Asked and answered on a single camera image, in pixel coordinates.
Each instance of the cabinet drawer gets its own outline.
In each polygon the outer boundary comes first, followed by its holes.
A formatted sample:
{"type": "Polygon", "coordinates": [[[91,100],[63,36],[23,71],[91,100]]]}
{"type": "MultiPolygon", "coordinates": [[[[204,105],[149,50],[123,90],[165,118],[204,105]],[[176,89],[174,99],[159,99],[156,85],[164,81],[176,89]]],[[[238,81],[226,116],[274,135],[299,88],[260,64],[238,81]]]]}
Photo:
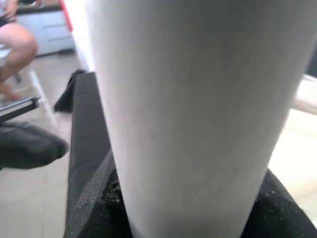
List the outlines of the cabinet drawer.
{"type": "Polygon", "coordinates": [[[40,16],[44,27],[66,24],[65,16],[62,11],[40,13],[40,16]]]}
{"type": "Polygon", "coordinates": [[[66,25],[45,28],[50,40],[71,37],[66,25]]]}
{"type": "Polygon", "coordinates": [[[66,49],[74,49],[75,42],[72,37],[61,39],[61,40],[52,40],[51,46],[54,52],[66,50],[66,49]]]}

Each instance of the person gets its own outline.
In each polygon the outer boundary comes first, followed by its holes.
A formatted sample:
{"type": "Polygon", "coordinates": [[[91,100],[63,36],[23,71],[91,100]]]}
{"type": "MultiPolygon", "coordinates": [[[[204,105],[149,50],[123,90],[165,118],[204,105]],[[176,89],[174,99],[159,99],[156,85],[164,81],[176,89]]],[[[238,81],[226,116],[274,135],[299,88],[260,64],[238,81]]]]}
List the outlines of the person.
{"type": "Polygon", "coordinates": [[[11,101],[17,101],[21,96],[6,81],[31,63],[37,55],[35,37],[15,22],[16,10],[16,0],[0,0],[0,44],[12,48],[0,69],[0,93],[11,101]]]}

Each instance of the countertop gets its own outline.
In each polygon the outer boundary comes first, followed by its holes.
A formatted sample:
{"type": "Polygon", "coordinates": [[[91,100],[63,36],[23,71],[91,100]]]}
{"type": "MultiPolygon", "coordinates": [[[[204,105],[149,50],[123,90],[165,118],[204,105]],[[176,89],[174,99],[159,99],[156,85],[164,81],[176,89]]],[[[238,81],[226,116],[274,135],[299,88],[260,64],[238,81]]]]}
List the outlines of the countertop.
{"type": "Polygon", "coordinates": [[[47,3],[47,4],[42,4],[41,6],[19,5],[16,14],[23,15],[23,14],[38,13],[38,12],[58,11],[61,9],[62,8],[59,3],[47,3]]]}

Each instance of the black bag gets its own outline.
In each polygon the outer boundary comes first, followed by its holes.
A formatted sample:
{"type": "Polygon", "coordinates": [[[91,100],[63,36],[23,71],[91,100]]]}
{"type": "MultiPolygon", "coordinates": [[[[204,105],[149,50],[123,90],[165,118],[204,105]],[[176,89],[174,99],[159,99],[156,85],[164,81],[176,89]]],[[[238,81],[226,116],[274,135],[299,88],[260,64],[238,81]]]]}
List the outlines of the black bag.
{"type": "Polygon", "coordinates": [[[66,141],[37,126],[15,122],[0,125],[0,168],[45,166],[67,151],[66,141]]]}
{"type": "Polygon", "coordinates": [[[85,73],[85,72],[86,71],[82,69],[78,69],[72,73],[68,81],[66,90],[63,92],[61,97],[53,106],[55,112],[66,112],[66,113],[73,112],[73,98],[74,98],[76,77],[77,75],[85,73]]]}

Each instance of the white wall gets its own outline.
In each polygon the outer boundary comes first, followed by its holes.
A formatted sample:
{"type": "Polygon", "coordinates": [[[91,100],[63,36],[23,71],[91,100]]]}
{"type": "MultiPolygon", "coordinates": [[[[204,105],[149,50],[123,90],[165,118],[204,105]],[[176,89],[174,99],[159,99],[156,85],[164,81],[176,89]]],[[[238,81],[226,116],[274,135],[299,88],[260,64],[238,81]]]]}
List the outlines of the white wall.
{"type": "Polygon", "coordinates": [[[92,57],[91,43],[88,35],[85,0],[64,0],[73,25],[73,36],[82,67],[88,71],[95,71],[92,57]]]}

